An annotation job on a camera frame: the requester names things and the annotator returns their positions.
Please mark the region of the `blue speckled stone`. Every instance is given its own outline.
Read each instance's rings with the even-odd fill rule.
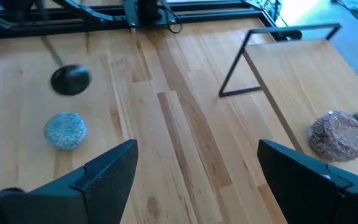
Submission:
[[[84,142],[86,125],[76,113],[61,113],[48,120],[44,136],[59,150],[73,150]]]

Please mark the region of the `brown rock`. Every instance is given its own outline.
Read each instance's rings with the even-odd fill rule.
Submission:
[[[358,121],[344,111],[328,111],[309,129],[309,143],[321,157],[349,161],[358,157]]]

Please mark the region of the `floor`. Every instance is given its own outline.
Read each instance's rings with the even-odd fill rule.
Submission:
[[[358,8],[358,0],[342,0],[349,8]],[[283,0],[280,12],[288,25],[320,24],[339,22],[342,29],[331,40],[335,49],[342,55],[358,75],[358,20],[343,7],[331,4],[328,0]],[[279,19],[277,23],[284,26]],[[322,37],[327,31],[306,32],[306,38]]]
[[[129,30],[50,36],[65,63],[93,74],[69,98],[48,85],[57,64],[39,37],[0,40],[0,190],[32,190],[135,138],[139,161],[122,223],[285,223],[256,156],[259,139],[292,147],[278,118],[261,91],[217,97],[246,30],[262,26],[244,19],[187,24],[177,35],[139,30],[136,39]],[[242,58],[228,89],[256,85]],[[72,153],[42,136],[64,111],[88,125]]]

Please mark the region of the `wood plank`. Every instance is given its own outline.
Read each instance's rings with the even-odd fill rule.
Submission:
[[[129,35],[128,30],[125,31],[125,35],[115,35],[111,40],[111,53],[114,54],[115,60],[125,61],[130,69],[132,82],[150,80],[151,76],[142,48],[136,44],[136,40]]]
[[[260,186],[266,180],[257,158],[259,140],[271,139],[289,147],[292,144],[262,91],[230,98],[228,104],[228,122],[233,136],[242,146],[243,158],[256,185]]]
[[[220,222],[222,216],[178,95],[175,91],[159,93],[158,99],[198,223]]]
[[[168,86],[171,90],[177,91],[191,133],[195,136],[196,147],[207,171],[209,181],[213,183],[213,189],[217,190],[231,185],[231,178],[227,173],[205,115],[195,97],[191,94],[188,77],[183,75],[187,74],[189,69],[178,42],[171,34],[168,34],[166,38],[157,43],[156,48]]]
[[[233,185],[236,189],[241,189],[239,195],[244,204],[244,213],[248,221],[250,223],[271,223],[272,219],[269,212],[262,201],[249,168],[242,158],[240,147],[244,146],[237,145],[227,122],[228,99],[218,99],[218,96],[214,94],[218,85],[209,77],[208,73],[204,71],[193,72],[190,78],[192,84],[197,86],[197,102],[208,120],[229,175],[233,179]]]
[[[223,204],[227,211],[227,224],[247,224],[246,214],[244,213],[244,206],[239,200],[239,195],[233,185],[221,189],[223,197]]]
[[[165,79],[164,71],[161,67],[155,43],[158,42],[158,31],[138,32],[136,34],[136,44],[141,47],[147,70],[149,71],[154,92],[162,93],[170,91]]]
[[[358,111],[358,76],[327,40],[248,46],[244,57],[295,149],[321,159],[308,128],[330,110]],[[358,159],[330,163],[358,175]]]
[[[122,128],[122,135],[124,139],[133,139],[139,135],[136,129],[133,118],[133,110],[131,103],[135,99],[132,83],[132,71],[135,69],[133,63],[129,63],[122,55],[121,46],[116,44],[116,39],[130,39],[132,36],[128,30],[115,30],[109,32],[110,52],[115,52],[109,55],[109,67],[105,69],[111,70],[112,85],[111,95],[115,96],[117,103],[117,110],[123,116],[120,116],[120,124]]]
[[[8,41],[0,41],[0,122],[4,124],[3,128],[0,126],[0,164],[4,164],[0,165],[0,190],[19,186],[17,182],[19,133],[16,129],[19,125],[22,103],[22,88],[20,88],[22,66],[17,63],[20,55],[16,53],[15,45]]]
[[[197,223],[157,95],[149,82],[135,83],[134,92],[132,119],[140,133],[136,209],[143,223]]]
[[[137,223],[137,220],[140,220],[139,214],[135,212],[134,203],[132,201],[132,195],[130,194],[124,209],[124,213],[122,214],[121,223],[122,224]]]

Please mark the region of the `wooden surface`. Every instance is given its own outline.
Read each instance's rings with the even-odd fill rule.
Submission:
[[[86,91],[59,96],[58,68],[39,37],[0,40],[0,190],[32,190],[126,139],[139,142],[134,185],[122,223],[285,223],[257,160],[259,139],[291,146],[262,91],[218,98],[247,29],[257,19],[164,29],[48,37],[64,63],[89,67]],[[270,40],[255,35],[251,43]],[[256,86],[241,59],[228,90]],[[57,152],[47,120],[72,111],[86,142]]]
[[[248,46],[244,57],[295,149],[321,159],[308,128],[330,110],[358,112],[358,76],[327,40]],[[358,174],[358,159],[332,164]]]

